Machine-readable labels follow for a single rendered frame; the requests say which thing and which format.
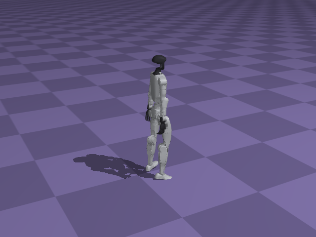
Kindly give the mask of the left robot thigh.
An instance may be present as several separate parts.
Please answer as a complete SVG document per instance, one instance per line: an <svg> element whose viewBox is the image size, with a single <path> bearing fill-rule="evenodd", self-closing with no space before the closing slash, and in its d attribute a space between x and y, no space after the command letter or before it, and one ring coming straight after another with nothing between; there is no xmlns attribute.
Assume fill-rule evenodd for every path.
<svg viewBox="0 0 316 237"><path fill-rule="evenodd" d="M148 138L148 143L151 145L154 145L157 141L157 133L159 130L159 124L158 124L158 120L153 118L152 114L151 114L151 109L148 111L149 113L149 117L151 117L150 120L150 125L151 125L151 135Z"/></svg>

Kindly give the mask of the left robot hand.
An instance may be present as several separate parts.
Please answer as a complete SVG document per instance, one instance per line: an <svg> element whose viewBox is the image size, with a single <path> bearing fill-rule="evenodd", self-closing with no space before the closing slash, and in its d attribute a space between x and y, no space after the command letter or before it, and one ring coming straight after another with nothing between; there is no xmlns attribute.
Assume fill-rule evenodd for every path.
<svg viewBox="0 0 316 237"><path fill-rule="evenodd" d="M150 117L149 117L149 113L148 113L148 111L150 110L149 109L149 105L147 106L147 111L146 111L146 116L145 116L145 119L147 120L147 121L150 121ZM148 118L149 118L149 120L148 120Z"/></svg>

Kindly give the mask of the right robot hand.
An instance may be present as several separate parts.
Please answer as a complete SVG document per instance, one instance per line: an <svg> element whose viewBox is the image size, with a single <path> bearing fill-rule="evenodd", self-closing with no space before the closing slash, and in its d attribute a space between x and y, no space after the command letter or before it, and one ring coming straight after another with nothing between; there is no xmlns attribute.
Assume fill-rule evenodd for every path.
<svg viewBox="0 0 316 237"><path fill-rule="evenodd" d="M161 122L161 124L160 124L160 130L159 130L159 133L157 133L157 134L163 134L163 133L164 133L164 130L166 129L166 126L165 126L165 122L166 122L166 121L163 121L163 118L162 118L162 117L160 117L160 122Z"/></svg>

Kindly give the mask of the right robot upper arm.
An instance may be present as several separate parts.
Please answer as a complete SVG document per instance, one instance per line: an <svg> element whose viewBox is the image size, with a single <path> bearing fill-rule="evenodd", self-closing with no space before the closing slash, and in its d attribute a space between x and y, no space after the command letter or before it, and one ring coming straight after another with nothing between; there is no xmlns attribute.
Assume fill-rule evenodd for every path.
<svg viewBox="0 0 316 237"><path fill-rule="evenodd" d="M158 84L160 89L160 101L162 102L166 95L166 86L167 86L167 79L164 77L158 78Z"/></svg>

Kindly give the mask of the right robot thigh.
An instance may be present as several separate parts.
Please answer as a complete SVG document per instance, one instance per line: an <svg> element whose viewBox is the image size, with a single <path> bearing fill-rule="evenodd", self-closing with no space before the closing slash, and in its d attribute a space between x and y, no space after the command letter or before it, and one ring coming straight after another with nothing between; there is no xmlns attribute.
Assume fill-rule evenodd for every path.
<svg viewBox="0 0 316 237"><path fill-rule="evenodd" d="M161 122L160 122L159 117L160 117L160 114L158 115L158 124L160 126ZM164 133L162 134L163 143L160 143L158 145L158 150L159 150L160 146L162 146L162 145L165 145L167 147L167 149L168 149L170 141L171 141L171 131L172 131L172 129L171 129L171 124L170 124L170 120L169 120L168 116L166 116L166 120L165 121L166 121L165 122L166 129L164 130Z"/></svg>

